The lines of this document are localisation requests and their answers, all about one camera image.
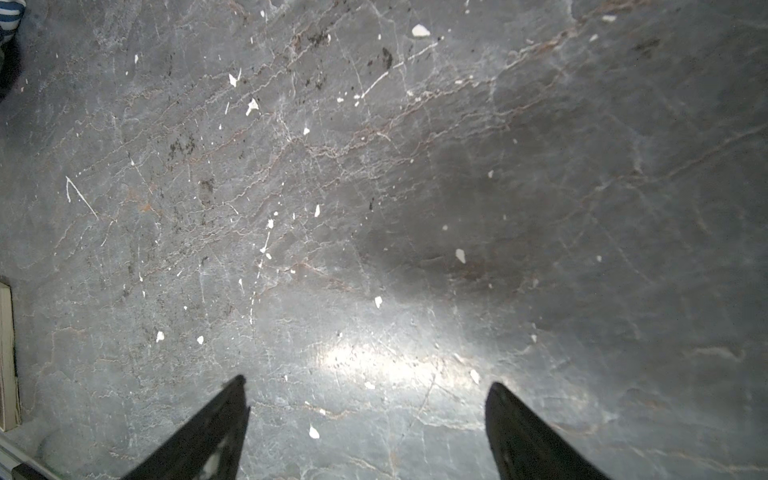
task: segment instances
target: striped fabric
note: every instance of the striped fabric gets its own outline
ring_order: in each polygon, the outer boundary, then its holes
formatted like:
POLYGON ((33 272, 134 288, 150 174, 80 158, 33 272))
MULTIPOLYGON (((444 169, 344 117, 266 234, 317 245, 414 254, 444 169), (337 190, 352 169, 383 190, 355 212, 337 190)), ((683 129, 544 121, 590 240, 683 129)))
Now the striped fabric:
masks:
POLYGON ((13 38, 26 8, 26 0, 0 0, 0 45, 13 38))

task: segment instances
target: dark stain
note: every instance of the dark stain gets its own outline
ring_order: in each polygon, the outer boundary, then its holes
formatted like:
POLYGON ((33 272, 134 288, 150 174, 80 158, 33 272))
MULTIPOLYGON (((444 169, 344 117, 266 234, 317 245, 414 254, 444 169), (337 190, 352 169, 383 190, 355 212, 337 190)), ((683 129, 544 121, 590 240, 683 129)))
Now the dark stain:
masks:
POLYGON ((323 41, 327 37, 328 37, 328 30, 324 28, 323 30, 309 37, 310 44, 312 44, 313 47, 317 48, 323 43, 323 41))
POLYGON ((172 144, 170 144, 170 159, 173 160, 176 158, 176 152, 181 151, 181 142, 179 142, 178 139, 172 144))
POLYGON ((392 68, 392 61, 394 60, 394 57, 392 56, 392 53, 386 49, 386 47, 382 48, 382 53, 384 54, 384 66, 386 66, 386 69, 389 70, 392 68))
POLYGON ((200 182, 200 185, 202 186, 202 188, 205 188, 206 190, 208 190, 209 194, 212 194, 214 192, 214 184, 215 184, 215 181, 213 178, 209 178, 208 180, 203 180, 200 182))
POLYGON ((635 45, 632 50, 640 53, 640 55, 644 58, 650 58, 654 54, 654 50, 656 47, 658 47, 661 44, 661 40, 658 38, 652 38, 651 40, 646 40, 638 43, 635 45))
POLYGON ((187 155, 192 155, 197 145, 194 143, 194 137, 190 134, 189 141, 187 142, 187 155))

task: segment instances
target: white paint fleck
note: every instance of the white paint fleck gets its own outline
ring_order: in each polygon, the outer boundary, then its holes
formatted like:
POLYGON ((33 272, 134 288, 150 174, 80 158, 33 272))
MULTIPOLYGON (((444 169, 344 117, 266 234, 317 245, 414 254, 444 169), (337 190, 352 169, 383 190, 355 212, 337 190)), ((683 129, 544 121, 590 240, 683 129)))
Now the white paint fleck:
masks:
POLYGON ((416 38, 429 37, 431 35, 431 33, 429 33, 429 30, 427 30, 427 27, 425 27, 422 24, 418 24, 417 26, 413 27, 411 29, 411 33, 416 38))
POLYGON ((256 103, 256 98, 250 99, 250 103, 248 104, 248 111, 245 112, 245 116, 247 117, 248 115, 250 115, 250 111, 253 109, 259 110, 259 104, 256 103))

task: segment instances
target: gray marble surface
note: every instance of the gray marble surface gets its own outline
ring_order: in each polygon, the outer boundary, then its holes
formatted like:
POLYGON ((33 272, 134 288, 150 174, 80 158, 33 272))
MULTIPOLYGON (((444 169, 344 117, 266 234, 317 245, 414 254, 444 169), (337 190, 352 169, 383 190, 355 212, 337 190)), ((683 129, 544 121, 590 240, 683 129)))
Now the gray marble surface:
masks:
POLYGON ((244 479, 496 479, 495 380, 613 478, 768 475, 764 2, 29 4, 11 437, 65 478, 237 373, 244 479))

